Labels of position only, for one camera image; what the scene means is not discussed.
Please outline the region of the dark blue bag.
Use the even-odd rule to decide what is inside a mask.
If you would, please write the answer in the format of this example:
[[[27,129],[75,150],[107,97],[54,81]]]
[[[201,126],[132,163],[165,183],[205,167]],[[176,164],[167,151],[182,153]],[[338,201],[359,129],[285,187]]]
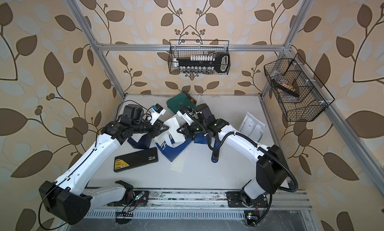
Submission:
[[[153,136],[150,133],[146,134],[133,134],[132,137],[128,138],[128,144],[134,149],[149,149]]]

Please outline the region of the green white bag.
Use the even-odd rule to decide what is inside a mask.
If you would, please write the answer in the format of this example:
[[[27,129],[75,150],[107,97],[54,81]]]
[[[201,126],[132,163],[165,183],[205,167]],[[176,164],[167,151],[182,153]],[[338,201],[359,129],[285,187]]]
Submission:
[[[239,132],[248,136],[253,141],[260,142],[266,125],[247,112],[240,128]]]

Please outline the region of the white receipt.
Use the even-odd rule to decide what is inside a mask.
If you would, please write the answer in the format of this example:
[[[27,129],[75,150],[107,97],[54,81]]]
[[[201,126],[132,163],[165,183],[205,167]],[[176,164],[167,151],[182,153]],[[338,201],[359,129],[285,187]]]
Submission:
[[[188,149],[183,150],[171,163],[170,170],[182,172],[188,156]]]
[[[175,143],[184,142],[186,140],[183,134],[180,134],[177,132],[177,130],[183,124],[185,124],[185,121],[182,118],[180,118],[178,115],[172,116],[171,118],[166,120],[164,124],[169,127],[169,129],[167,130],[167,133],[170,136],[170,138],[174,140]]]

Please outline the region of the blue black stapler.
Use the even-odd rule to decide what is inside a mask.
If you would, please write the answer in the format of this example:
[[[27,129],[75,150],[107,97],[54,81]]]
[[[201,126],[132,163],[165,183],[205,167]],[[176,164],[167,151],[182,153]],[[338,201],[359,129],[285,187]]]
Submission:
[[[217,141],[217,140],[214,140],[214,143],[213,143],[213,151],[212,151],[212,157],[211,157],[211,161],[213,163],[217,163],[219,161],[219,154],[220,154],[220,142]]]

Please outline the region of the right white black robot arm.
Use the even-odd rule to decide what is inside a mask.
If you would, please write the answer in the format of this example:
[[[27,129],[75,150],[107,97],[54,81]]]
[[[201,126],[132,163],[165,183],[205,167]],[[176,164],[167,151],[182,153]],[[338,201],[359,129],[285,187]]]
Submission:
[[[276,191],[295,193],[299,184],[289,169],[280,147],[266,146],[237,131],[223,119],[217,119],[206,104],[192,109],[180,104],[178,115],[186,123],[177,132],[186,138],[201,134],[212,152],[218,152],[224,144],[233,147],[256,165],[256,176],[245,184],[238,201],[252,207],[262,195],[273,195]]]

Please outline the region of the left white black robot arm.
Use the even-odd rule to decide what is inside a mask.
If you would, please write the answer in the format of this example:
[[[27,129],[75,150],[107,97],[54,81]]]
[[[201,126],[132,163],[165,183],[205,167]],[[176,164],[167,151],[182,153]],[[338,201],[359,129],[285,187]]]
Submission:
[[[109,203],[122,202],[130,206],[137,203],[145,194],[135,195],[133,186],[116,181],[113,185],[85,191],[90,179],[106,159],[133,134],[148,134],[154,138],[169,129],[159,117],[166,110],[159,104],[149,109],[150,120],[138,105],[127,105],[116,121],[109,122],[101,129],[100,135],[88,151],[54,182],[44,182],[39,193],[42,202],[39,209],[69,225],[81,221],[89,211]]]

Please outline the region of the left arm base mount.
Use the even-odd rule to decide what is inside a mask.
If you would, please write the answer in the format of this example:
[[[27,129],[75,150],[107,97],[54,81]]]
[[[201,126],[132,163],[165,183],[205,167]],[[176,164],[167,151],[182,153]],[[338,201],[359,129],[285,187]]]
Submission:
[[[109,207],[131,206],[136,202],[139,204],[146,204],[149,198],[149,191],[134,191],[134,187],[124,181],[116,181],[116,184],[122,185],[126,192],[120,201],[107,204]]]

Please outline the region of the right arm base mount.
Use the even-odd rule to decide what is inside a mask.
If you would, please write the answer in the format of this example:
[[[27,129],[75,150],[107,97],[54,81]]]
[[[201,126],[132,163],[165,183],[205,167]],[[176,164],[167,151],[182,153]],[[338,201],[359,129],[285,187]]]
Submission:
[[[248,183],[246,183],[241,190],[226,192],[228,206],[230,208],[267,208],[268,200],[266,196],[260,195],[253,200],[245,193],[245,186]]]

